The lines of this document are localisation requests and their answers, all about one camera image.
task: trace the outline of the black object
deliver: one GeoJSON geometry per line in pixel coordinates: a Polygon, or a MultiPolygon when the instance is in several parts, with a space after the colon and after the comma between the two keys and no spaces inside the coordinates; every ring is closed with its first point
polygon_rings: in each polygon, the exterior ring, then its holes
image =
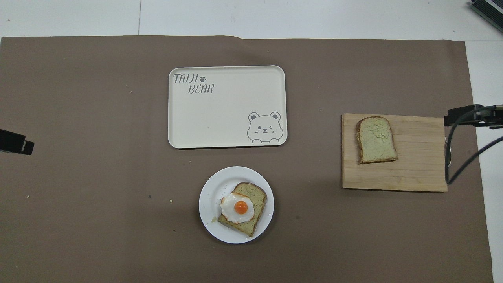
{"type": "Polygon", "coordinates": [[[35,144],[26,136],[0,129],[0,151],[31,155],[35,144]]]}
{"type": "Polygon", "coordinates": [[[503,32],[503,2],[501,0],[472,0],[470,8],[503,32]]]}
{"type": "Polygon", "coordinates": [[[450,109],[447,116],[444,116],[444,126],[452,126],[454,123],[463,116],[459,121],[460,125],[472,125],[476,127],[489,126],[490,129],[503,127],[503,105],[495,105],[495,109],[483,109],[479,111],[473,111],[476,109],[482,109],[484,107],[480,104],[473,104],[469,106],[463,106],[459,108],[450,109]]]}
{"type": "Polygon", "coordinates": [[[479,156],[484,151],[488,150],[495,144],[503,141],[503,136],[491,141],[488,145],[481,148],[479,151],[475,152],[470,158],[468,158],[463,165],[454,173],[451,179],[449,179],[449,164],[451,162],[451,141],[454,134],[454,130],[459,125],[474,125],[474,126],[488,126],[493,125],[489,128],[501,127],[503,124],[501,122],[501,113],[503,112],[503,105],[491,105],[482,106],[480,104],[469,105],[465,107],[455,108],[449,110],[449,115],[444,117],[444,126],[452,125],[449,136],[446,140],[445,145],[445,182],[451,184],[456,180],[456,178],[463,172],[463,170],[473,161],[477,156],[479,156]]]}

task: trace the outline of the rectangular tray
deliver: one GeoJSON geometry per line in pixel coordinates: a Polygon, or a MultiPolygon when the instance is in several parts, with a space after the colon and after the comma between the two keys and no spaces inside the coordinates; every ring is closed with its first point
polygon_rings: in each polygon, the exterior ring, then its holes
{"type": "Polygon", "coordinates": [[[442,118],[343,114],[343,187],[446,192],[444,144],[442,118]],[[398,160],[360,164],[356,124],[370,116],[388,119],[398,160]]]}
{"type": "Polygon", "coordinates": [[[177,149],[278,146],[288,136],[278,66],[184,67],[170,72],[168,140],[177,149]]]}

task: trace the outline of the black cable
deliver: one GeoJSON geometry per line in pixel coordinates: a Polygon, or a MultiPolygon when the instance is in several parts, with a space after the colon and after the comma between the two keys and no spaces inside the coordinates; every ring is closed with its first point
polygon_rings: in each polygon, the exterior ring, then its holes
{"type": "Polygon", "coordinates": [[[475,158],[477,158],[477,156],[479,156],[481,153],[483,153],[484,151],[486,151],[490,147],[494,146],[495,144],[497,144],[498,142],[503,140],[503,136],[502,136],[500,138],[497,138],[496,140],[493,140],[491,143],[489,143],[488,145],[481,148],[479,151],[477,151],[475,154],[473,154],[470,158],[468,158],[465,161],[465,163],[463,163],[463,165],[461,165],[461,167],[458,169],[458,171],[456,171],[456,173],[454,173],[454,176],[449,180],[449,163],[451,161],[451,141],[452,141],[452,136],[454,134],[454,130],[467,117],[469,117],[470,115],[473,115],[474,113],[477,113],[479,111],[483,111],[483,110],[494,111],[494,110],[496,110],[496,106],[495,105],[483,106],[483,107],[479,107],[477,109],[468,111],[465,114],[461,115],[456,120],[456,122],[452,125],[451,131],[449,132],[449,136],[447,138],[446,147],[445,147],[445,182],[447,184],[451,184],[452,182],[454,182],[454,180],[456,180],[456,178],[459,176],[459,174],[461,174],[461,172],[468,166],[468,164],[470,164],[475,158]]]}

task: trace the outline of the wooden cutting board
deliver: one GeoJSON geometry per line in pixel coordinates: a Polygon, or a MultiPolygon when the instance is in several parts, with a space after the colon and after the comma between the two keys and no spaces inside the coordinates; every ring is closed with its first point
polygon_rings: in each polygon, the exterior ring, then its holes
{"type": "Polygon", "coordinates": [[[353,189],[446,192],[444,120],[374,114],[343,114],[343,187],[353,189]],[[398,160],[360,164],[358,121],[388,119],[398,160]]]}

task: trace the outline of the bear drawing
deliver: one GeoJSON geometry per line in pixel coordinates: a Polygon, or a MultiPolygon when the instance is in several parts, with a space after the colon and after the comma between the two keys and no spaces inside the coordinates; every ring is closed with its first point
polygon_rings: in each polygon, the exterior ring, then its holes
{"type": "Polygon", "coordinates": [[[270,115],[258,115],[255,112],[248,115],[250,127],[248,128],[248,137],[252,143],[270,143],[273,140],[279,142],[283,136],[283,129],[280,126],[280,114],[273,112],[270,115]]]}

